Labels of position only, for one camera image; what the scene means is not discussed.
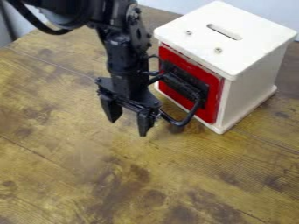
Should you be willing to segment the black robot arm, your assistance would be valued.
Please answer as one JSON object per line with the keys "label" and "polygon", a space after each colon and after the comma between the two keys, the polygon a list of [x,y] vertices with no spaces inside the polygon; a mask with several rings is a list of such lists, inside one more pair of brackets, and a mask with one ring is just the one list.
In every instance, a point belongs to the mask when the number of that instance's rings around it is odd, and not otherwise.
{"label": "black robot arm", "polygon": [[63,35],[87,26],[98,33],[107,52],[108,77],[96,79],[107,119],[123,109],[136,112],[139,135],[155,125],[162,104],[150,92],[151,34],[136,0],[6,0],[44,33]]}

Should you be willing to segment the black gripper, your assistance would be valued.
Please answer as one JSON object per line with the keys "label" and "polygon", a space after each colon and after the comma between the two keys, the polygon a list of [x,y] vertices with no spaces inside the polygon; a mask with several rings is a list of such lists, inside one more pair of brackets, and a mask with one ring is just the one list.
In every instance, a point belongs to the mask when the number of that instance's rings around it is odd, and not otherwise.
{"label": "black gripper", "polygon": [[155,126],[155,117],[162,106],[148,89],[150,67],[148,41],[135,43],[131,38],[108,38],[103,41],[107,50],[108,77],[99,77],[98,95],[107,119],[114,123],[123,109],[136,113],[139,136],[144,137]]}

